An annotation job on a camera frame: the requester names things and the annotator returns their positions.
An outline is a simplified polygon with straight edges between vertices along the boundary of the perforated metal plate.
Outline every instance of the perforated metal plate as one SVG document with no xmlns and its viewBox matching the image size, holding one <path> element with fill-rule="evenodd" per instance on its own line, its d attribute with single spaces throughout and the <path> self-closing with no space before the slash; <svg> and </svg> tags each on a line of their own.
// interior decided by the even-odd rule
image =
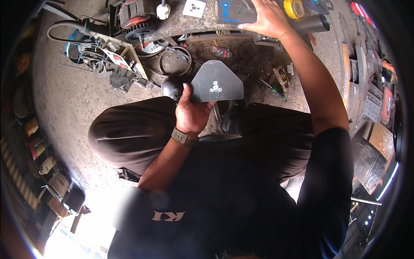
<svg viewBox="0 0 414 259">
<path fill-rule="evenodd" d="M 381 100 L 379 100 L 374 94 L 371 94 L 370 92 L 368 92 L 367 99 L 370 99 L 371 101 L 373 101 L 376 105 L 378 105 L 379 107 L 381 107 Z"/>
<path fill-rule="evenodd" d="M 369 89 L 368 91 L 375 95 L 375 97 L 377 97 L 379 100 L 383 99 L 383 92 L 381 92 L 381 90 L 378 89 L 378 87 L 374 86 L 373 84 L 369 84 Z"/>
<path fill-rule="evenodd" d="M 365 99 L 362 113 L 374 122 L 378 122 L 378 119 L 380 117 L 380 107 L 370 99 Z"/>
</svg>

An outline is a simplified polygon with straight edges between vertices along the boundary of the fluorescent light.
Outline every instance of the fluorescent light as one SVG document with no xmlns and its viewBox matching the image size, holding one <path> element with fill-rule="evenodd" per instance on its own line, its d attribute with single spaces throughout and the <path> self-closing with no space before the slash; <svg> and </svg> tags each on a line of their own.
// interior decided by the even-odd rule
<svg viewBox="0 0 414 259">
<path fill-rule="evenodd" d="M 381 192 L 381 194 L 378 196 L 378 198 L 376 198 L 376 200 L 377 200 L 377 201 L 379 201 L 379 200 L 380 200 L 380 199 L 384 196 L 385 192 L 387 191 L 388 187 L 389 187 L 389 186 L 390 186 L 390 184 L 391 184 L 392 179 L 393 179 L 393 178 L 394 178 L 394 176 L 395 176 L 395 173 L 397 172 L 398 166 L 399 166 L 399 163 L 397 163 L 397 164 L 395 165 L 394 171 L 392 172 L 392 175 L 391 175 L 390 179 L 388 180 L 388 183 L 386 184 L 386 186 L 384 187 L 383 191 L 382 191 L 382 192 Z"/>
</svg>

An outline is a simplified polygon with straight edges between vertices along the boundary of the black t-shirt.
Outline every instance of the black t-shirt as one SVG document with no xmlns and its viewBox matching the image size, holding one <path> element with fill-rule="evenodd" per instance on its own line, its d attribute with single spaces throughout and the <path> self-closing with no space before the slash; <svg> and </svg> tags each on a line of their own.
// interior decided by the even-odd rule
<svg viewBox="0 0 414 259">
<path fill-rule="evenodd" d="M 108 258 L 333 258 L 348 226 L 352 175 L 349 134 L 339 128 L 315 137 L 297 205 L 245 161 L 186 161 L 167 192 L 138 188 Z"/>
</svg>

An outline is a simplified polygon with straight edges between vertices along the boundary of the screwdriver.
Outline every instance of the screwdriver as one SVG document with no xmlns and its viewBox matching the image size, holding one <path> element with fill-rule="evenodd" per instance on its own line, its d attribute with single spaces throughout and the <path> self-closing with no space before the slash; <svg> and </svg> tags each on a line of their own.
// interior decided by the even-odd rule
<svg viewBox="0 0 414 259">
<path fill-rule="evenodd" d="M 269 85 L 268 83 L 266 83 L 262 78 L 260 78 L 260 81 L 262 81 L 265 85 L 267 85 L 268 87 L 270 87 L 270 89 L 272 89 L 272 91 L 278 96 L 278 97 L 280 97 L 280 98 L 282 98 L 282 99 L 284 99 L 285 98 L 285 95 L 284 94 L 282 94 L 281 92 L 279 92 L 278 90 L 277 90 L 277 88 L 276 87 L 274 87 L 274 86 L 271 86 L 271 85 Z"/>
</svg>

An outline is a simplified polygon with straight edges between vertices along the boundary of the left hand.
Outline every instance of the left hand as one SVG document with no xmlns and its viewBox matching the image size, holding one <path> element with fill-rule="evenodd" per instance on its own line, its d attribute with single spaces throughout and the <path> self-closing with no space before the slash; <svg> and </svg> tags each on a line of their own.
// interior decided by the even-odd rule
<svg viewBox="0 0 414 259">
<path fill-rule="evenodd" d="M 176 127 L 180 132 L 189 135 L 192 138 L 196 138 L 206 127 L 210 110 L 216 102 L 193 104 L 190 102 L 190 86 L 186 83 L 184 83 L 183 86 L 183 95 L 181 96 L 176 109 Z"/>
</svg>

